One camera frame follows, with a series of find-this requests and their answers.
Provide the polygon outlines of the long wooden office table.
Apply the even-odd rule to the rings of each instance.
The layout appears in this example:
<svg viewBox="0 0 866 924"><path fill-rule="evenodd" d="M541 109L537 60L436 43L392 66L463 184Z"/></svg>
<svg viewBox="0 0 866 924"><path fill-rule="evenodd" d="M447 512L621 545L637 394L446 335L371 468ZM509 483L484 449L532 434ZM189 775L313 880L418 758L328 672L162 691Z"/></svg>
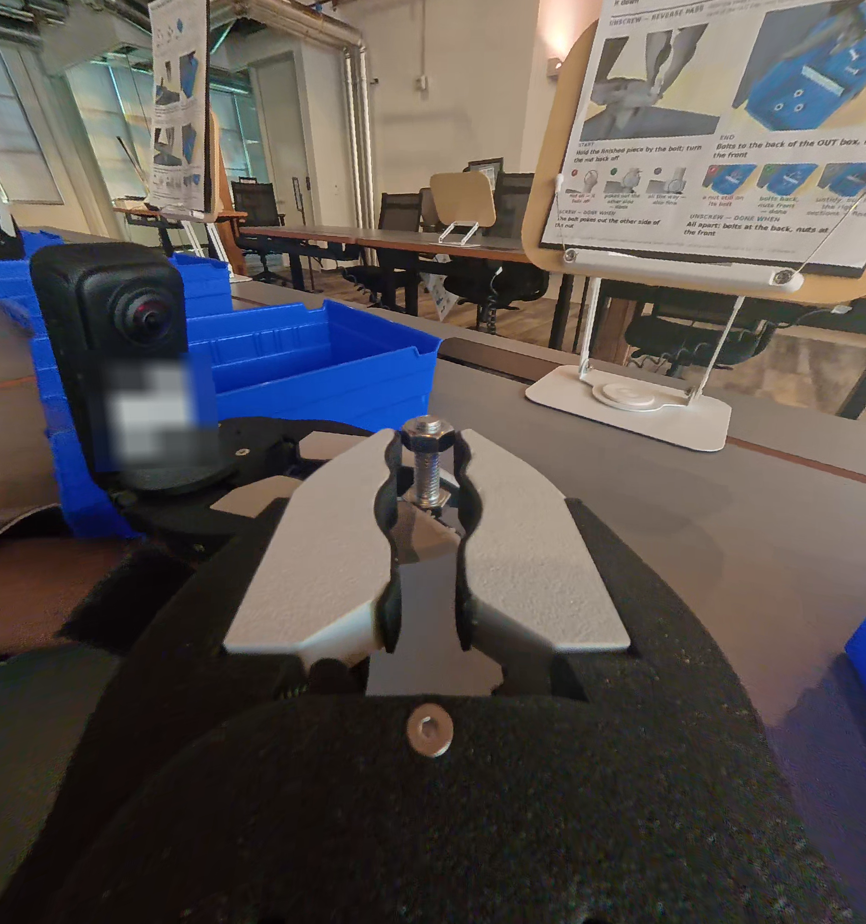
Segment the long wooden office table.
<svg viewBox="0 0 866 924"><path fill-rule="evenodd" d="M301 264L302 258L323 263L331 260L336 273L343 278L343 270L365 262L376 265L376 250L383 248L407 251L416 255L419 273L418 298L421 290L421 273L441 272L447 274L451 257L495 260L498 262L530 261L522 255L522 243L499 237L474 237L477 249L466 251L461 256L457 238L446 244L437 243L433 233L409 233L388 230L353 229L336 226L284 226L250 227L247 232L254 237L254 247L263 248L267 254L288 257L291 274L290 286L305 290L306 280ZM516 310L527 307L538 308L535 321L515 321L507 330L509 338L525 340L530 334L549 331L548 347L565 350L569 314L573 303L573 276L563 275L558 288L558 297L553 309L549 309L547 295L531 302L515 302ZM348 289L340 286L331 292L343 299L349 299L359 291L347 282ZM582 289L582 307L570 352L589 346L592 359L628 366L631 349L626 345L624 333L636 311L650 312L650 305L640 307L635 301L633 290L636 283L606 281L602 283L597 313L593 325L586 321L587 287ZM477 307L471 303L468 309L460 309L458 321L448 317L446 322L463 325L465 321L476 321ZM715 384L731 391L755 397L771 398L797 407L832 411L838 417L859 419L866 411L866 298L841 306L840 311L831 307L801 306L788 302L747 298L740 308L760 317L778 321L784 328L777 331L764 352L739 364L728 371L714 368ZM647 360L640 368L650 372L665 373L668 366L658 367ZM699 385L703 368L689 367L681 377L671 377L676 385Z"/></svg>

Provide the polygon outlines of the wooden document stand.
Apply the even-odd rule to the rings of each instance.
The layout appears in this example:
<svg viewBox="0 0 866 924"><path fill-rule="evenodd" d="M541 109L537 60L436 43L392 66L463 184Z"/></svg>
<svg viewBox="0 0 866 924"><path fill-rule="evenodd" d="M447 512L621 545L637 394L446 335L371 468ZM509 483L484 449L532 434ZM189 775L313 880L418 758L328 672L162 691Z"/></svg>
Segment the wooden document stand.
<svg viewBox="0 0 866 924"><path fill-rule="evenodd" d="M209 204L208 212L192 212L186 210L173 210L173 209L164 209L161 208L162 212L168 214L178 214L185 217L196 217L196 218L208 218L209 216L215 216L222 211L228 209L234 210L231 203L231 186L228 183L227 173L224 168L224 163L222 159L221 149L220 149L220 136L219 136L219 122L214 111L209 108L206 116L206 148L205 148L205 179L208 181L209 189L209 198L207 200ZM203 257L210 257L210 251L205 252Z"/></svg>
<svg viewBox="0 0 866 924"><path fill-rule="evenodd" d="M458 226L466 227L458 244L465 248L480 228L495 225L494 190L486 173L438 173L430 177L429 186L439 219L447 225L439 235L440 245L447 243Z"/></svg>

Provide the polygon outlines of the window with blinds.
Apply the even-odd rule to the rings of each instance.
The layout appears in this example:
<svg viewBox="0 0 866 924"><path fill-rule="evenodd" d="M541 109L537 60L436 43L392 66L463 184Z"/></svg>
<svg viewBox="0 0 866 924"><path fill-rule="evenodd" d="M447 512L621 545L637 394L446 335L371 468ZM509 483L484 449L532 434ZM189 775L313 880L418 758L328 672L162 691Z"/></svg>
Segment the window with blinds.
<svg viewBox="0 0 866 924"><path fill-rule="evenodd" d="M1 52L0 193L7 202L63 204L61 192Z"/></svg>

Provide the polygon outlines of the white wall pipes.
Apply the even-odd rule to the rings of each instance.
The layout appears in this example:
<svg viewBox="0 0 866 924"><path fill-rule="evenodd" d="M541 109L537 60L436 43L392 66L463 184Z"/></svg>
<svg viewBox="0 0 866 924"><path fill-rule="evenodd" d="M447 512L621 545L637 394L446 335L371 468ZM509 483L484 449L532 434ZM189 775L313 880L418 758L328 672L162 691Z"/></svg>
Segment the white wall pipes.
<svg viewBox="0 0 866 924"><path fill-rule="evenodd" d="M372 229L377 221L369 61L361 40L344 46L342 67L356 217L360 227Z"/></svg>

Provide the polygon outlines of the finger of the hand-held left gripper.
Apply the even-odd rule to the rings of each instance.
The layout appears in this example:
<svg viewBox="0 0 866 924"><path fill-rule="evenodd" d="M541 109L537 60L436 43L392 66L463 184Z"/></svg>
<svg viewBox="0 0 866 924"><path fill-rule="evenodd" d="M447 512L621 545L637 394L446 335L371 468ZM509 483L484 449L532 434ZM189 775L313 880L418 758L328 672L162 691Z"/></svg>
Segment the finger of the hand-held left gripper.
<svg viewBox="0 0 866 924"><path fill-rule="evenodd" d="M325 463L363 444L367 439L367 436L360 434L311 432L298 442L298 459L301 463Z"/></svg>
<svg viewBox="0 0 866 924"><path fill-rule="evenodd" d="M254 518L272 501L291 498L300 484L300 479L291 477L262 479L233 489L210 508ZM397 508L393 538L400 564L430 561L457 551L461 538L452 528L404 499L399 499Z"/></svg>

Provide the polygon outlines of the instruction sheet on wooden stand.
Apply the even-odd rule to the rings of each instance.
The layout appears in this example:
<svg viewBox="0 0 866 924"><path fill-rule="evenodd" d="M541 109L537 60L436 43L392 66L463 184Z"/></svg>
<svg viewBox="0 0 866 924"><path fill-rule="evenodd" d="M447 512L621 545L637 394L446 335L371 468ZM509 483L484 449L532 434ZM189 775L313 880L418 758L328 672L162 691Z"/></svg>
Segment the instruction sheet on wooden stand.
<svg viewBox="0 0 866 924"><path fill-rule="evenodd" d="M860 277L850 278L771 265L656 260L591 249L555 250L540 244L548 208L561 181L558 168L573 124L599 17L600 12L561 67L522 226L527 260L560 277L582 276L588 283L587 324L593 325L602 283L606 281L733 296L728 323L734 321L747 298L828 306L836 311L844 304L866 298L866 270ZM716 361L714 357L702 372L693 370L702 376L699 385L676 385L662 372L592 359L589 346L581 346L577 360L547 373L528 388L526 397L539 406L587 422L665 445L714 453L727 443L731 417L729 404L704 394Z"/></svg>

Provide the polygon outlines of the silver hex bolt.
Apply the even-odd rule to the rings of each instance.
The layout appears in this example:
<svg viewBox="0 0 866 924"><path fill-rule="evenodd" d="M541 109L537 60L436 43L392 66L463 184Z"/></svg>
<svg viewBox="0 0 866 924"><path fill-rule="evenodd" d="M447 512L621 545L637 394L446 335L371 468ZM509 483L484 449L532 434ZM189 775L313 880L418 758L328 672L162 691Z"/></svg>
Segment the silver hex bolt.
<svg viewBox="0 0 866 924"><path fill-rule="evenodd" d="M404 423L401 431L404 450L413 458L413 486L421 497L435 498L442 486L441 456L455 445L454 428L433 415L422 415Z"/></svg>

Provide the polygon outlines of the black office chair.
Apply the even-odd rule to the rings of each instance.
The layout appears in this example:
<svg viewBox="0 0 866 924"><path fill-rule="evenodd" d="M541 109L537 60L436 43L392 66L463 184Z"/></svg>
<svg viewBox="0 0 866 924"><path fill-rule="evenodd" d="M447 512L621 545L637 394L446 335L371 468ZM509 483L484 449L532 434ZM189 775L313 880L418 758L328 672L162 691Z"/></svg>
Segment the black office chair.
<svg viewBox="0 0 866 924"><path fill-rule="evenodd" d="M247 233L250 227L285 226L285 215L278 211L272 184L259 183L254 178L231 180L231 195L234 210L245 213L245 218L238 225L236 244L245 258L255 255L262 264L262 271L252 279L263 283L290 284L288 278L268 268L267 251L254 247L254 237Z"/></svg>
<svg viewBox="0 0 866 924"><path fill-rule="evenodd" d="M662 286L634 285L635 301L650 305L650 312L636 311L624 333L631 349L628 363L643 366L651 360L665 375L680 378L689 367L707 367L717 357L715 370L728 371L759 356L784 324L751 313L728 318L734 298Z"/></svg>
<svg viewBox="0 0 866 924"><path fill-rule="evenodd" d="M422 196L416 193L383 193L381 230L415 233L419 230ZM416 317L420 283L416 255L383 248L376 250L376 265L365 262L343 270L343 279L369 296L371 304Z"/></svg>
<svg viewBox="0 0 866 924"><path fill-rule="evenodd" d="M522 240L522 221L533 183L532 174L500 173L496 181L496 223L485 229L485 237ZM477 307L475 328L485 323L486 332L496 334L497 312L516 310L515 302L542 298L550 275L527 261L498 262L451 257L444 286L463 303Z"/></svg>

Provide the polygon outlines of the white door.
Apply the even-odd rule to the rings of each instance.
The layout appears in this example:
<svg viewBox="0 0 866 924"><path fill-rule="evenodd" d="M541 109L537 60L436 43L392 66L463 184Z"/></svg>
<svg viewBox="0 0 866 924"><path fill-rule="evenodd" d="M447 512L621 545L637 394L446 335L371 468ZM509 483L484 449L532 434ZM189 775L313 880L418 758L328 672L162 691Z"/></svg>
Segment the white door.
<svg viewBox="0 0 866 924"><path fill-rule="evenodd" d="M302 226L312 217L307 187L305 127L292 51L250 68L255 105L264 144L267 173L285 224Z"/></svg>

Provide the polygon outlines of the white paper sign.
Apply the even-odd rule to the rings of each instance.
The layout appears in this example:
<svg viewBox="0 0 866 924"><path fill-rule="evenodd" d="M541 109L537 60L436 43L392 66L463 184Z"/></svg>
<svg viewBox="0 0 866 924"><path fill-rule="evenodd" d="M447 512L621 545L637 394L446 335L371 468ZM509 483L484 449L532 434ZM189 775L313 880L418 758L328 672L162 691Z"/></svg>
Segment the white paper sign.
<svg viewBox="0 0 866 924"><path fill-rule="evenodd" d="M421 282L433 300L438 321L445 321L460 301L460 296L447 288L446 276L436 273L421 273Z"/></svg>

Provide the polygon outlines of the person's left hand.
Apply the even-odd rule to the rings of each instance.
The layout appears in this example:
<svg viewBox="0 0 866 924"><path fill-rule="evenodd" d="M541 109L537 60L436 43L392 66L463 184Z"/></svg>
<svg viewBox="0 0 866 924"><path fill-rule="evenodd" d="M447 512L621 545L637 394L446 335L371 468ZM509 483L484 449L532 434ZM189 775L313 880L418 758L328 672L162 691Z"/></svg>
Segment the person's left hand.
<svg viewBox="0 0 866 924"><path fill-rule="evenodd" d="M61 630L126 557L107 539L0 539L0 662L64 641Z"/></svg>

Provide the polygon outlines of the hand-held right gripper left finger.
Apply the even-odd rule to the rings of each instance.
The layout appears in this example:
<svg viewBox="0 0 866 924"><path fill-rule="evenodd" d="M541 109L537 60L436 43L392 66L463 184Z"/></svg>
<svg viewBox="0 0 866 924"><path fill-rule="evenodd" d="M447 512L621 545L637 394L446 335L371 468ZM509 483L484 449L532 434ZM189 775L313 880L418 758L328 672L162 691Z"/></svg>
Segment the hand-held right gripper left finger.
<svg viewBox="0 0 866 924"><path fill-rule="evenodd" d="M301 664L359 664L394 652L401 461L401 438L382 430L296 490L224 638L227 652L291 654Z"/></svg>

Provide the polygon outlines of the silver hex nut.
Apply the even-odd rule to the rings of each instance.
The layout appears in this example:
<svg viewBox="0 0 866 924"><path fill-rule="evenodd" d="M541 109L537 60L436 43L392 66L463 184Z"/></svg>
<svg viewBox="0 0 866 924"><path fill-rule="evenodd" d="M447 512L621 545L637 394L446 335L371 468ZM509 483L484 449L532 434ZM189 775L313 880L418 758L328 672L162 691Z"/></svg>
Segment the silver hex nut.
<svg viewBox="0 0 866 924"><path fill-rule="evenodd" d="M448 488L440 486L439 493L435 498L421 497L414 487L405 491L401 500L412 504L416 509L433 516L442 516L447 509L457 509L459 499L457 495Z"/></svg>

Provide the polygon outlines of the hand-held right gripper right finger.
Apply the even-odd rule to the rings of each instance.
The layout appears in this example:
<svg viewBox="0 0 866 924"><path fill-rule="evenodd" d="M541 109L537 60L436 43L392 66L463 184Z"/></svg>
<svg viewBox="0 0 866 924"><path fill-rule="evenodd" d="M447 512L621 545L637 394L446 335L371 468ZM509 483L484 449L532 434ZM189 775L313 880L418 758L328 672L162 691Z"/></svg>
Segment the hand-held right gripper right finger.
<svg viewBox="0 0 866 924"><path fill-rule="evenodd" d="M563 492L470 429L453 451L464 535L457 622L490 656L622 653L624 622Z"/></svg>

